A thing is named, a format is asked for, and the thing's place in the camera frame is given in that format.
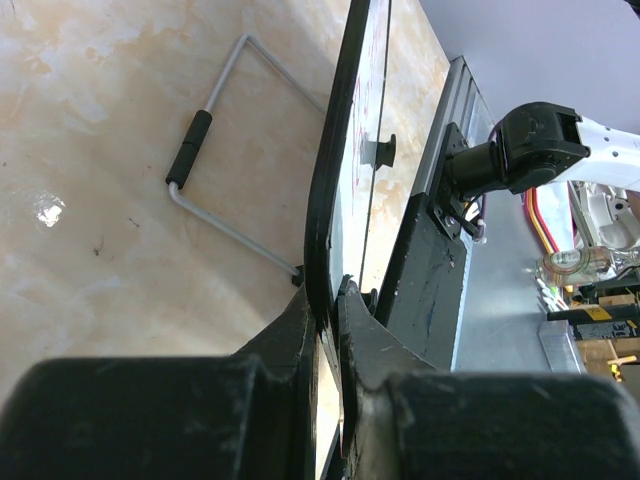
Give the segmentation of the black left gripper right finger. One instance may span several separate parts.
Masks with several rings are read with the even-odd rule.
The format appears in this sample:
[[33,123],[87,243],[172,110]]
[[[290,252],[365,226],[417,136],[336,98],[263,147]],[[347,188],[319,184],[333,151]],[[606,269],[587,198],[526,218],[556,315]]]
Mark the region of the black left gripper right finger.
[[580,374],[446,373],[337,296],[348,479],[635,479],[639,407]]

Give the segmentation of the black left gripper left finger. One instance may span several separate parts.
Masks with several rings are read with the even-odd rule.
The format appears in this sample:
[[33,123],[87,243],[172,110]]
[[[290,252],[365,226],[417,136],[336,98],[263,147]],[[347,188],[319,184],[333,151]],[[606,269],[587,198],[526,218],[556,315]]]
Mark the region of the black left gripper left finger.
[[59,358],[1,412],[5,479],[311,479],[315,321],[304,290],[233,354]]

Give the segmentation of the white whiteboard black frame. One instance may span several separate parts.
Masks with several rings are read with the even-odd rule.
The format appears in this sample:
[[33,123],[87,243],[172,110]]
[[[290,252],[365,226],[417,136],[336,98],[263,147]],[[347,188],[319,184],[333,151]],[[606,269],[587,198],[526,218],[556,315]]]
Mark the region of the white whiteboard black frame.
[[322,476],[353,477],[359,450],[363,369],[359,327],[380,329],[378,293],[362,293],[378,161],[395,155],[380,139],[386,87],[389,1],[350,4],[308,198],[305,290],[339,392],[340,419]]

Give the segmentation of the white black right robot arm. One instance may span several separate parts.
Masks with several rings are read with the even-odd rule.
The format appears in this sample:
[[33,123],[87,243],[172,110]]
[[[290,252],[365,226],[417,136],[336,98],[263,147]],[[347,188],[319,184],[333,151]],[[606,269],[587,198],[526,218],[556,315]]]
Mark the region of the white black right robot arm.
[[449,157],[444,173],[464,199],[569,181],[637,192],[639,136],[568,107],[527,103],[496,125],[492,139]]

